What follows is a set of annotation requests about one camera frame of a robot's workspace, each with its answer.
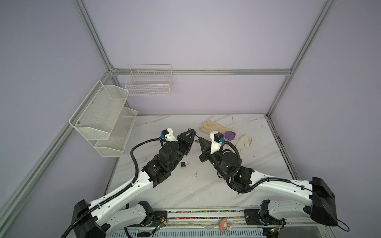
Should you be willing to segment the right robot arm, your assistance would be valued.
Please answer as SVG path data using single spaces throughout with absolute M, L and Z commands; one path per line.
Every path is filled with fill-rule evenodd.
M 311 180 L 291 180 L 269 176 L 254 169 L 242 166 L 238 149 L 230 141 L 207 140 L 198 138 L 201 147 L 200 160 L 209 161 L 216 169 L 218 177 L 225 180 L 227 186 L 238 194 L 248 194 L 253 191 L 263 191 L 293 200 L 302 208 L 291 211 L 276 206 L 270 209 L 270 199 L 262 202 L 262 222 L 270 223 L 271 219 L 281 220 L 286 214 L 297 217 L 307 215 L 314 222 L 336 227 L 335 195 L 326 182 L 318 177 Z

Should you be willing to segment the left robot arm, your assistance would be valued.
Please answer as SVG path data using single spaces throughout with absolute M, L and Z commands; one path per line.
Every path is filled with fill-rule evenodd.
M 78 238 L 104 238 L 119 227 L 140 222 L 149 223 L 153 210 L 147 202 L 138 204 L 138 208 L 144 209 L 143 212 L 138 212 L 135 208 L 123 211 L 122 207 L 170 177 L 182 158 L 188 155 L 195 136 L 194 129 L 178 136 L 174 136 L 171 129 L 164 130 L 159 138 L 150 140 L 160 142 L 161 148 L 142 169 L 139 169 L 131 151 L 130 156 L 135 165 L 134 178 L 90 203 L 85 200 L 78 202 L 74 207 L 72 224 L 62 236 L 67 237 L 74 230 Z

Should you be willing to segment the cream leather glove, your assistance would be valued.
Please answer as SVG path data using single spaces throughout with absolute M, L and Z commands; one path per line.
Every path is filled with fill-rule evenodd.
M 212 131 L 218 131 L 222 134 L 225 134 L 227 131 L 234 131 L 233 129 L 230 129 L 228 127 L 222 126 L 221 124 L 218 124 L 215 121 L 205 121 L 201 124 L 201 127 L 199 130 L 205 134 L 210 135 Z

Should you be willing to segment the left black padlock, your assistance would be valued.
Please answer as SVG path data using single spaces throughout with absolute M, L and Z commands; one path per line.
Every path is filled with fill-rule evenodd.
M 187 167 L 188 165 L 189 165 L 188 162 L 181 162 L 181 163 L 180 163 L 181 168 L 185 168 L 185 167 Z

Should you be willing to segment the white knit glove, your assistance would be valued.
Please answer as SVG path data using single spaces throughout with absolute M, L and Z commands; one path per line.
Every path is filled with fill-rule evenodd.
M 235 147 L 240 152 L 240 154 L 244 154 L 245 150 L 251 146 L 252 141 L 253 139 L 251 137 L 244 134 L 235 142 Z

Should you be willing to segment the pink toy figure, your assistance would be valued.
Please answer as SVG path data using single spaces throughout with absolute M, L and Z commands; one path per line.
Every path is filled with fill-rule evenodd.
M 220 228 L 220 231 L 222 233 L 230 233 L 232 228 L 231 228 L 231 224 L 228 222 L 228 220 L 226 218 L 223 218 L 220 220 L 219 222 L 219 228 Z

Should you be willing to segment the white mesh two-tier shelf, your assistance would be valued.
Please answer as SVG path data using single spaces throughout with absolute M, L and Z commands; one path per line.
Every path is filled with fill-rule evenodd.
M 68 123 L 102 156 L 121 157 L 138 112 L 127 107 L 129 91 L 98 81 Z

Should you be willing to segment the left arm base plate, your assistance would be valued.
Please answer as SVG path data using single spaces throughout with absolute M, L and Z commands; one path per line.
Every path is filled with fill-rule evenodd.
M 144 220 L 140 223 L 142 227 L 157 227 L 162 223 L 162 220 L 167 220 L 168 212 L 164 210 L 154 211 L 146 215 Z

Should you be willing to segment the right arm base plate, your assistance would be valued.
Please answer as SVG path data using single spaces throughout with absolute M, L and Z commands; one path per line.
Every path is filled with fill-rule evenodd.
M 244 217 L 247 225 L 262 225 L 262 226 L 284 226 L 286 221 L 284 218 L 276 219 L 260 209 L 244 210 Z

